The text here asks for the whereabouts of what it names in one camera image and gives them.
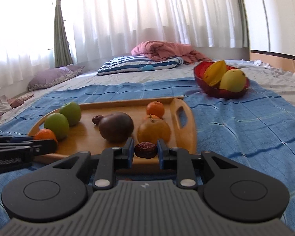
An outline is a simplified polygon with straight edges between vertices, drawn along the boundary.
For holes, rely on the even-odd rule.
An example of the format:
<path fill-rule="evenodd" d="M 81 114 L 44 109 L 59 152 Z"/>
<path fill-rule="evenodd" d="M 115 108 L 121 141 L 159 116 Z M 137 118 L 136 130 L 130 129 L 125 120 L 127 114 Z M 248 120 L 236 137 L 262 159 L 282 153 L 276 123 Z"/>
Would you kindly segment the red jujube date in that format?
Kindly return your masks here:
<path fill-rule="evenodd" d="M 96 126 L 99 125 L 100 121 L 104 118 L 102 115 L 96 115 L 92 118 L 92 123 Z"/>
<path fill-rule="evenodd" d="M 150 142 L 142 142 L 135 146 L 134 153 L 140 158 L 152 159 L 158 154 L 158 148 Z"/>

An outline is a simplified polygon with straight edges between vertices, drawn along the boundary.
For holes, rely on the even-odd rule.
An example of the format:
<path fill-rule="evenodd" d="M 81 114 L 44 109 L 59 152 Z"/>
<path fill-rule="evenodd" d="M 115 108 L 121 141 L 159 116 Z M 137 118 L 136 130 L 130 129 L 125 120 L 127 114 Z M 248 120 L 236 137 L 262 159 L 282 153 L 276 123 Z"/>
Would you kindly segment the pink blanket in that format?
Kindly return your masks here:
<path fill-rule="evenodd" d="M 189 44 L 168 41 L 145 41 L 131 50 L 132 55 L 142 55 L 153 61 L 165 61 L 173 56 L 183 59 L 186 64 L 211 61 L 206 55 Z"/>

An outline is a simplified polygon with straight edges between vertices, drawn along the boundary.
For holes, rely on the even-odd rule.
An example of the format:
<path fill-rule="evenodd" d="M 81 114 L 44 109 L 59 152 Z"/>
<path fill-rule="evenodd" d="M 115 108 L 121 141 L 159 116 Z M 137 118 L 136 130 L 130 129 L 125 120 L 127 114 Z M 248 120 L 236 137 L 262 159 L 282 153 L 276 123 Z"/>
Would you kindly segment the wooden serving tray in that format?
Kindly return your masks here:
<path fill-rule="evenodd" d="M 100 154 L 122 146 L 129 137 L 135 144 L 162 139 L 170 148 L 196 153 L 195 119 L 181 96 L 85 103 L 80 109 L 80 121 L 58 142 L 57 150 L 36 161 L 50 164 L 79 151 Z"/>

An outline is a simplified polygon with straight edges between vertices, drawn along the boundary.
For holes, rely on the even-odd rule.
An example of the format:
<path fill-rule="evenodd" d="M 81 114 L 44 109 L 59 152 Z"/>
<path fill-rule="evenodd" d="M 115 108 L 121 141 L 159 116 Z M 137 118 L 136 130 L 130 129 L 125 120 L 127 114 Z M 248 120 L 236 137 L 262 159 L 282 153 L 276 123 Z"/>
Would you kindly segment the blue striped pillow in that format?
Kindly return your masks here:
<path fill-rule="evenodd" d="M 97 71 L 97 75 L 165 70 L 176 68 L 183 63 L 183 59 L 177 56 L 165 61 L 154 61 L 141 55 L 121 56 L 105 62 Z"/>

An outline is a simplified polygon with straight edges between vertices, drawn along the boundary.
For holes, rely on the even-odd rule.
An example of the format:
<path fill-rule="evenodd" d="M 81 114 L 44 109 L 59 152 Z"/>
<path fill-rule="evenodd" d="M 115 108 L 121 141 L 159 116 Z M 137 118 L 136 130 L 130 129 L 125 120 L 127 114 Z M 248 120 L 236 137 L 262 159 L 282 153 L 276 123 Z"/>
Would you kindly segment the large green apple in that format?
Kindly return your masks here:
<path fill-rule="evenodd" d="M 44 128 L 50 129 L 59 141 L 68 136 L 70 129 L 67 118 L 61 113 L 50 114 L 44 122 Z"/>

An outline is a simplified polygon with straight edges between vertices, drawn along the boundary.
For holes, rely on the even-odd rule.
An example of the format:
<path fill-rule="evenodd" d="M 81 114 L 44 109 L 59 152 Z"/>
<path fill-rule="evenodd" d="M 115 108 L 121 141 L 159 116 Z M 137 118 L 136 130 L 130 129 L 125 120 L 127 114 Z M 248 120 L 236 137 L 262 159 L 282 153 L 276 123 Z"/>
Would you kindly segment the small green apple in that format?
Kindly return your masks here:
<path fill-rule="evenodd" d="M 62 105 L 59 113 L 63 114 L 69 123 L 69 126 L 74 126 L 80 122 L 81 108 L 76 102 L 69 102 Z"/>

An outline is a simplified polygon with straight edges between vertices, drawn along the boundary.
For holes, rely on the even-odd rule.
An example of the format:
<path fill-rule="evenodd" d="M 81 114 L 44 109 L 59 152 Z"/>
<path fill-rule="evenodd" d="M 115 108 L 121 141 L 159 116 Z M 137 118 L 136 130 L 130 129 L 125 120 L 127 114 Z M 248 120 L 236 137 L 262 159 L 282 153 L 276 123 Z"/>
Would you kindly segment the dark purple round fruit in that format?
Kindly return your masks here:
<path fill-rule="evenodd" d="M 101 136 L 111 143 L 120 143 L 131 137 L 134 130 L 132 118 L 124 113 L 117 112 L 105 116 L 99 123 Z"/>

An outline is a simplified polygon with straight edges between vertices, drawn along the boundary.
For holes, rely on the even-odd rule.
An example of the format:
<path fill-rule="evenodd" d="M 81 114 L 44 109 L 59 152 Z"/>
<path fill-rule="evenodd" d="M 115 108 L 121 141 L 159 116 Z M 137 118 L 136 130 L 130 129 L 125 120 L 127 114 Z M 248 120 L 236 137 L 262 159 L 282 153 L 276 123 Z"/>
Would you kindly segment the small mandarin orange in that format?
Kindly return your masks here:
<path fill-rule="evenodd" d="M 56 135 L 53 131 L 47 128 L 39 130 L 33 137 L 34 140 L 54 140 L 58 144 Z"/>

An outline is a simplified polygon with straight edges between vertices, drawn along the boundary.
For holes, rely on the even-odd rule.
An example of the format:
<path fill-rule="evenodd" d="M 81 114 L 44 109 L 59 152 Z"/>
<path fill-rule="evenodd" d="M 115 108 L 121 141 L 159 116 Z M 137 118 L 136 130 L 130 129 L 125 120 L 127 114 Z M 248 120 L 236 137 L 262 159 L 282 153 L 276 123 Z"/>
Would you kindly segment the large orange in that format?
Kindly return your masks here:
<path fill-rule="evenodd" d="M 137 130 L 137 140 L 157 144 L 159 139 L 166 143 L 171 139 L 171 128 L 162 119 L 146 119 Z"/>

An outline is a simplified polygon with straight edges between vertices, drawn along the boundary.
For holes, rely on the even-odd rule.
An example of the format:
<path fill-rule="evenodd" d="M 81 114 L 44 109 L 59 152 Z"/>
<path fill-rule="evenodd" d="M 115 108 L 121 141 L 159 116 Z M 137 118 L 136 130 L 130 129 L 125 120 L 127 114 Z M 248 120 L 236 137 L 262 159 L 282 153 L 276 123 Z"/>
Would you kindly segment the pink clothes pile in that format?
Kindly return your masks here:
<path fill-rule="evenodd" d="M 10 111 L 24 104 L 25 101 L 32 98 L 33 94 L 25 94 L 18 98 L 8 99 L 5 95 L 0 96 L 0 117 Z"/>

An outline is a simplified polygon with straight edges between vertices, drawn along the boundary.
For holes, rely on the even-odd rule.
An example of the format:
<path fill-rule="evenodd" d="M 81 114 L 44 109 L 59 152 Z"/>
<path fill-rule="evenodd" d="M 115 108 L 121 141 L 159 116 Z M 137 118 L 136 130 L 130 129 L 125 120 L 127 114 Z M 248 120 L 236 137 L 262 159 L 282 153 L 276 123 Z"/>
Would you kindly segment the blue plaid cloth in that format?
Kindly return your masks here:
<path fill-rule="evenodd" d="M 25 136 L 34 124 L 63 104 L 182 96 L 197 129 L 197 150 L 210 150 L 273 176 L 289 190 L 282 216 L 295 230 L 295 106 L 251 81 L 237 100 L 207 96 L 192 78 L 119 85 L 92 84 L 52 91 L 0 126 L 0 135 Z"/>

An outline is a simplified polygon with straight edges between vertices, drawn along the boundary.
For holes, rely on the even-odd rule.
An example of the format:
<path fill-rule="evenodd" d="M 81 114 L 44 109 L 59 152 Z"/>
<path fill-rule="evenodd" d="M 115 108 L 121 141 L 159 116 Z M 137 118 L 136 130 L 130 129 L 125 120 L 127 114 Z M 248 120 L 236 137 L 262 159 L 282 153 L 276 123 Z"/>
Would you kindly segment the red glass fruit bowl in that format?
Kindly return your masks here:
<path fill-rule="evenodd" d="M 244 88 L 241 92 L 231 92 L 226 89 L 220 89 L 219 83 L 214 86 L 209 86 L 208 84 L 206 84 L 202 79 L 202 76 L 211 64 L 213 64 L 212 61 L 203 61 L 200 62 L 197 66 L 195 66 L 193 69 L 195 82 L 208 96 L 214 98 L 238 99 L 246 94 L 250 87 L 250 81 L 247 77 Z"/>

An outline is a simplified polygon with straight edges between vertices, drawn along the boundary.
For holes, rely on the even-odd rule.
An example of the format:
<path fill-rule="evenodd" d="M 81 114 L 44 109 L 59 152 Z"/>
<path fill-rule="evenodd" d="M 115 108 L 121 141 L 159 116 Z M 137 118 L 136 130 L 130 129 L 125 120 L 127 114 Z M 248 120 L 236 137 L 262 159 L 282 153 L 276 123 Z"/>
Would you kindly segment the green drape curtain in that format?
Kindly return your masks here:
<path fill-rule="evenodd" d="M 56 0 L 55 4 L 54 58 L 56 68 L 71 65 L 73 63 L 65 31 L 61 0 Z"/>

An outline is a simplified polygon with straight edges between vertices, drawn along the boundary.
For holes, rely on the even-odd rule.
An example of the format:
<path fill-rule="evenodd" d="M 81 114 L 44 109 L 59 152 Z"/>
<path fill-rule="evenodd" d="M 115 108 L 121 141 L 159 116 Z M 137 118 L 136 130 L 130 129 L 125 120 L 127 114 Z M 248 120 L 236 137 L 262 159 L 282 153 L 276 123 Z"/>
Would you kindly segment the grey bed sheet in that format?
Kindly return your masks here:
<path fill-rule="evenodd" d="M 228 60 L 227 63 L 238 67 L 250 80 L 254 80 L 261 87 L 271 89 L 281 95 L 285 100 L 295 106 L 295 81 L 292 79 L 292 72 L 276 69 L 271 66 L 255 65 L 251 61 Z M 96 71 L 81 74 L 75 78 L 67 80 L 47 89 L 33 92 L 33 97 L 23 105 L 14 108 L 0 118 L 0 126 L 12 120 L 15 116 L 25 110 L 31 103 L 39 100 L 42 96 L 53 91 L 63 91 L 67 89 L 79 89 L 89 85 L 118 85 L 122 83 L 145 83 L 156 80 L 166 80 L 175 78 L 193 77 L 195 65 L 180 65 L 174 69 L 166 69 L 151 72 L 121 73 L 114 75 L 98 76 Z"/>

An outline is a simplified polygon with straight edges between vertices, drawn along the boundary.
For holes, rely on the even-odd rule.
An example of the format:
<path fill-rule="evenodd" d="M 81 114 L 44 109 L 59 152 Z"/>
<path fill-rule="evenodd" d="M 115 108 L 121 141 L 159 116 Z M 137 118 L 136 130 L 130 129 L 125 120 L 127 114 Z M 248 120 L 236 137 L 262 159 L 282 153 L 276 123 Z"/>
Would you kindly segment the yellow mango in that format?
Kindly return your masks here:
<path fill-rule="evenodd" d="M 223 75 L 219 84 L 219 88 L 238 93 L 244 89 L 245 84 L 245 73 L 240 69 L 231 69 Z"/>

